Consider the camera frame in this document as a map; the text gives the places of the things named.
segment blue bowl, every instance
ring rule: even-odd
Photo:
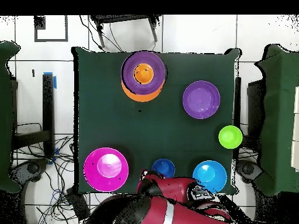
[[[172,178],[175,175],[175,165],[168,159],[159,159],[152,165],[152,170],[162,173],[165,178]]]
[[[193,178],[211,193],[217,193],[223,189],[227,182],[225,168],[214,160],[199,163],[193,171]]]

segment pink bowl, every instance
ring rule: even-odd
[[[91,152],[83,170],[88,184],[106,193],[122,187],[128,178],[126,158],[112,148],[99,148]]]

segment floor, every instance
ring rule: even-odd
[[[74,122],[74,72],[71,47],[85,47],[101,52],[98,34],[88,22],[89,16],[68,16],[68,42],[34,42],[33,16],[0,16],[0,40],[14,41],[21,46],[20,51],[9,62],[9,70],[19,81],[18,124],[42,124],[42,85],[44,72],[52,72],[57,77],[54,89],[55,139],[71,137]],[[264,47],[279,43],[292,51],[299,50],[299,25],[291,16],[283,15],[163,15],[156,28],[158,42],[155,44],[147,19],[104,24],[105,36],[123,51],[152,50],[163,53],[225,53],[229,48],[242,50],[239,59],[239,75],[242,78],[241,123],[248,123],[247,84],[262,78],[262,73],[253,64],[261,60]],[[38,30],[38,39],[64,39],[64,16],[46,16],[46,29]],[[117,52],[116,47],[104,38],[105,50]],[[18,132],[39,130],[38,125],[25,125]],[[246,134],[246,125],[242,126]],[[68,145],[63,153],[72,155]],[[15,163],[26,155],[16,153]],[[73,185],[73,164],[67,164],[64,173],[66,188]],[[47,173],[51,183],[57,184],[57,171],[48,165]],[[251,218],[255,213],[255,197],[250,184],[244,184],[236,174],[235,185],[239,192],[231,199]],[[109,194],[88,194],[90,208],[94,208]],[[53,191],[49,178],[44,174],[37,183],[30,183],[26,193],[26,215],[29,224],[37,224],[41,213],[51,204]]]

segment purple plate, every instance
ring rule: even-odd
[[[148,64],[152,67],[154,77],[148,84],[140,84],[134,78],[134,70],[139,64]],[[149,51],[138,51],[127,57],[121,67],[121,79],[132,93],[148,95],[155,92],[165,79],[165,68],[161,59]]]
[[[210,82],[198,80],[190,84],[183,94],[184,110],[193,118],[202,120],[212,116],[220,105],[218,89]]]

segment lime green bowl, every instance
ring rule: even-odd
[[[228,125],[221,129],[218,138],[226,149],[235,149],[242,143],[243,135],[238,127]]]

